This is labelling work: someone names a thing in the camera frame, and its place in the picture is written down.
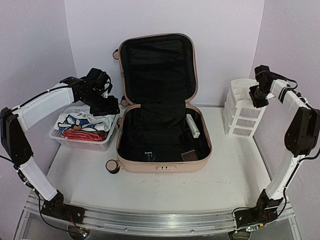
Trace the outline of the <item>white desktop drawer organizer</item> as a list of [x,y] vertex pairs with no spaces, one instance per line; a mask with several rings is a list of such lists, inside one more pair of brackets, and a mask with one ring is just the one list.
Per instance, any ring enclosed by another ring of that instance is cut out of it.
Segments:
[[257,84],[256,80],[250,78],[230,82],[222,110],[224,133],[227,136],[251,138],[255,134],[266,109],[253,106],[250,87]]

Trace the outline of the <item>white t-shirt blue flower print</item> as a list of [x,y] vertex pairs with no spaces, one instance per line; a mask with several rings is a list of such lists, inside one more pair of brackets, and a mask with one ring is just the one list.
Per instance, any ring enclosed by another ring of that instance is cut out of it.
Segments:
[[115,115],[93,116],[88,110],[78,113],[62,113],[53,128],[59,131],[108,132],[115,117]]

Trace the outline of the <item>red patterned cloth item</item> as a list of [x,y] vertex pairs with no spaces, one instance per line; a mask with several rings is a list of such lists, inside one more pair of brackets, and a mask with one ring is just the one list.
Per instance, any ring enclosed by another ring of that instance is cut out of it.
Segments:
[[105,132],[105,131],[87,132],[82,130],[77,131],[74,129],[63,130],[61,131],[61,133],[65,139],[90,141],[90,142],[102,142],[108,136],[108,132]]

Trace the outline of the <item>white cosmetic tube box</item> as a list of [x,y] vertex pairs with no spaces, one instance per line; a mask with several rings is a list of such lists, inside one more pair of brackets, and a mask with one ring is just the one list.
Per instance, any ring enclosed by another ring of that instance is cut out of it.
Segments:
[[191,131],[192,137],[194,139],[198,139],[200,136],[200,131],[199,131],[193,117],[190,114],[186,114],[185,120],[188,124],[190,131]]

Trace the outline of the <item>pink hard-shell suitcase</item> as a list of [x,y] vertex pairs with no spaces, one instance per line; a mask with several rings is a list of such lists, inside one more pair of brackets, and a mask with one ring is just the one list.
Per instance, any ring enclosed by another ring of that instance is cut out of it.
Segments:
[[[191,101],[199,89],[196,54],[190,37],[163,33],[130,38],[113,53],[119,61],[124,95],[117,120],[116,158],[106,162],[111,174],[120,169],[138,173],[196,172],[208,162],[212,143],[202,112]],[[193,138],[190,114],[200,131]],[[195,150],[198,160],[183,161]],[[154,162],[143,162],[154,151]]]

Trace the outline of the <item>black round jar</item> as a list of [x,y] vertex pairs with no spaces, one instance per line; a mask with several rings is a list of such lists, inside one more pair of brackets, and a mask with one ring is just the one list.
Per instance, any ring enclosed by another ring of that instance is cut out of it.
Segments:
[[146,150],[142,153],[142,161],[152,163],[156,160],[155,152],[152,150]]

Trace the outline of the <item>dark brown pouch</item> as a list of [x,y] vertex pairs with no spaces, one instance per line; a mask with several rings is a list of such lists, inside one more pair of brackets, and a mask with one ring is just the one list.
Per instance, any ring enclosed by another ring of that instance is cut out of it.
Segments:
[[199,160],[197,153],[194,149],[181,154],[181,158],[184,162],[193,162]]

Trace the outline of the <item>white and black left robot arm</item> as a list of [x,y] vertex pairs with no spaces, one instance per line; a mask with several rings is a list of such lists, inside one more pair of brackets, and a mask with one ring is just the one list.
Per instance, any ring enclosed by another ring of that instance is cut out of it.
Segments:
[[118,99],[110,95],[110,76],[92,68],[81,78],[67,77],[53,87],[15,107],[0,112],[1,145],[26,185],[39,194],[49,213],[57,219],[80,207],[65,204],[64,195],[41,170],[32,147],[31,131],[51,114],[81,102],[87,110],[80,113],[62,113],[53,127],[71,140],[105,141],[116,115],[120,112]]

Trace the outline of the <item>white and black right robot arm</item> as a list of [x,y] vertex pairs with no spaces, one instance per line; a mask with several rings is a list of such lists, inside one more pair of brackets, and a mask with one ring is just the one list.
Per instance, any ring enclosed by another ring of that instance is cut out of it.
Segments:
[[316,147],[320,135],[320,111],[313,108],[308,100],[290,84],[293,80],[270,71],[267,65],[254,69],[257,85],[249,88],[249,95],[255,108],[269,104],[268,96],[273,95],[293,117],[285,135],[285,152],[281,170],[260,194],[252,218],[262,222],[271,214],[276,214],[280,203],[286,198],[286,190],[304,161],[315,160],[317,153],[309,154]]

